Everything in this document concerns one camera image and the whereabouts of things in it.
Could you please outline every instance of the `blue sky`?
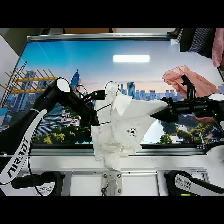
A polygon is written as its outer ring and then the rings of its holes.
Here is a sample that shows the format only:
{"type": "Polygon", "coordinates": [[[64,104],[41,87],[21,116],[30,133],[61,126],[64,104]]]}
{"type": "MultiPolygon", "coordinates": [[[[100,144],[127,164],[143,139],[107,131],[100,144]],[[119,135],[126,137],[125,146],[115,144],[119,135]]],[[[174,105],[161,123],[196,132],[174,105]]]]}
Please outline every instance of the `blue sky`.
{"type": "Polygon", "coordinates": [[[25,70],[50,69],[54,75],[68,81],[79,69],[81,83],[89,92],[103,88],[110,80],[120,83],[134,81],[136,89],[164,92],[172,87],[163,82],[162,76],[167,70],[181,65],[187,65],[215,85],[222,83],[211,59],[192,52],[180,53],[179,45],[171,45],[170,41],[31,42],[27,44],[18,67],[24,61],[28,62],[25,70]],[[150,62],[114,63],[115,54],[147,54],[150,62]]]}

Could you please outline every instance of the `crumpled cloth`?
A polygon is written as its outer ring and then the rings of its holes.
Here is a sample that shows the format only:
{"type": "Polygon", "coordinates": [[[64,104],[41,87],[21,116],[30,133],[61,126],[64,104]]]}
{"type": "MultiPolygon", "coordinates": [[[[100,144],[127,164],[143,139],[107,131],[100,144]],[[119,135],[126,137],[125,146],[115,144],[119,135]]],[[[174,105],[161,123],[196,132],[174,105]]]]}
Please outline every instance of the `crumpled cloth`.
{"type": "Polygon", "coordinates": [[[160,100],[133,100],[117,91],[117,85],[109,83],[105,100],[96,101],[100,126],[91,127],[96,160],[104,159],[106,168],[120,170],[120,157],[141,150],[141,141],[150,125],[156,120],[150,114],[164,109],[167,104],[160,100]]]}
{"type": "MultiPolygon", "coordinates": [[[[183,97],[186,99],[187,86],[182,85],[183,80],[181,78],[181,76],[184,74],[194,84],[196,90],[196,97],[204,97],[209,96],[213,93],[219,93],[218,89],[214,84],[212,84],[196,72],[192,72],[186,65],[168,70],[164,74],[163,79],[168,85],[172,85],[177,92],[181,92],[183,97]]],[[[214,119],[212,117],[195,118],[201,122],[214,122],[214,119]]]]}
{"type": "Polygon", "coordinates": [[[212,47],[212,61],[215,67],[224,66],[224,28],[216,28],[212,47]]]}

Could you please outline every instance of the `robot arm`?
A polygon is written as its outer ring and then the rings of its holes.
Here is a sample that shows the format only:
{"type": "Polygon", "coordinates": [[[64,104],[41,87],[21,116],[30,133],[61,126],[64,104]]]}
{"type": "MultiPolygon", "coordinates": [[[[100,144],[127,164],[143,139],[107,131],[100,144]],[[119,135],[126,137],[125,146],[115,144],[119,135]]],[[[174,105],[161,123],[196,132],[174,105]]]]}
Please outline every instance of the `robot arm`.
{"type": "Polygon", "coordinates": [[[103,100],[105,91],[95,91],[87,96],[80,99],[71,90],[67,80],[58,78],[36,99],[33,108],[20,121],[0,133],[0,185],[11,182],[18,175],[27,159],[35,129],[56,103],[69,106],[81,116],[82,121],[92,126],[99,125],[97,113],[90,101],[103,100]]]}

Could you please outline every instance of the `metal bracket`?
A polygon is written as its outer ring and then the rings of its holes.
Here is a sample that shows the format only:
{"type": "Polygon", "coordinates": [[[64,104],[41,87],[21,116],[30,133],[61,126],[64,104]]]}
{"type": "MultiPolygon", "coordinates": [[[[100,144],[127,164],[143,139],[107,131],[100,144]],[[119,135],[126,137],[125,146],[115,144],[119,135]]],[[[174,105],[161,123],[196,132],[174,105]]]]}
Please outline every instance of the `metal bracket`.
{"type": "Polygon", "coordinates": [[[122,193],[122,174],[118,171],[103,172],[102,196],[119,196],[122,193]]]}

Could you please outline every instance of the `pink cloth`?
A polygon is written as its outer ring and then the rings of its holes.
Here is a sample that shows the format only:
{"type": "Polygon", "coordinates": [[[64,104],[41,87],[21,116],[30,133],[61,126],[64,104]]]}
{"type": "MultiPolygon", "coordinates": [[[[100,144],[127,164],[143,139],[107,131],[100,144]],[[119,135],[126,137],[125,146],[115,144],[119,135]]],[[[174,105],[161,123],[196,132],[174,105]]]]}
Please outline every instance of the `pink cloth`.
{"type": "MultiPolygon", "coordinates": [[[[196,90],[196,97],[209,96],[212,93],[219,93],[218,89],[214,84],[209,82],[201,75],[198,75],[196,72],[192,72],[186,65],[168,70],[164,74],[163,79],[168,85],[172,85],[173,88],[175,88],[177,92],[180,92],[182,96],[186,99],[187,86],[182,85],[183,79],[181,78],[181,76],[184,74],[194,84],[196,90]]],[[[201,122],[214,122],[214,119],[212,117],[195,118],[201,122]]]]}
{"type": "Polygon", "coordinates": [[[224,65],[224,28],[216,28],[212,47],[212,61],[215,67],[224,65]]]}

